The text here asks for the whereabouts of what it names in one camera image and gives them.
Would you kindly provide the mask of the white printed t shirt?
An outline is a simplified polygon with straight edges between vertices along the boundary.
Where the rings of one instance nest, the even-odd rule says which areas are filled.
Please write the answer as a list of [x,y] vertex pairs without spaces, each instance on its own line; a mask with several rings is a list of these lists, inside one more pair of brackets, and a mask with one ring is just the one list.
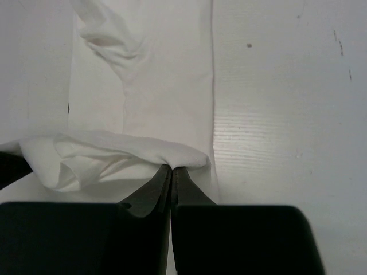
[[84,199],[127,195],[129,180],[163,164],[185,167],[218,200],[213,152],[212,1],[72,1],[79,36],[122,82],[103,92],[123,113],[122,131],[71,130],[20,142],[46,188]]

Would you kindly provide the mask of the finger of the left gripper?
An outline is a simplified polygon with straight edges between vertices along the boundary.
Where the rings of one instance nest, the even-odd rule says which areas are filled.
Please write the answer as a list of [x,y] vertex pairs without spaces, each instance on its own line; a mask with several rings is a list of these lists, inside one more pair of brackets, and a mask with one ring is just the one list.
[[0,189],[31,174],[33,171],[27,161],[17,155],[1,152],[0,158]]

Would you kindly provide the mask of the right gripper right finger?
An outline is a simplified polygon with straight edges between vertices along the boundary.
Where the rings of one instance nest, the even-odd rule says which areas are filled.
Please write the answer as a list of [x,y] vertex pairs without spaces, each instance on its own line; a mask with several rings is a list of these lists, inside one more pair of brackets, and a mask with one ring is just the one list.
[[171,197],[173,205],[215,205],[192,181],[185,167],[173,170]]

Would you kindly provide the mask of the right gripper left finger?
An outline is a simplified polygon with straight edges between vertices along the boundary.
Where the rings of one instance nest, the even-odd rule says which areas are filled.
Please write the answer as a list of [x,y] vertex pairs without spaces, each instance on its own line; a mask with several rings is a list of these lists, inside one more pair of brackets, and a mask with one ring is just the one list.
[[162,165],[155,175],[134,193],[118,203],[118,206],[137,218],[163,213],[171,185],[172,169]]

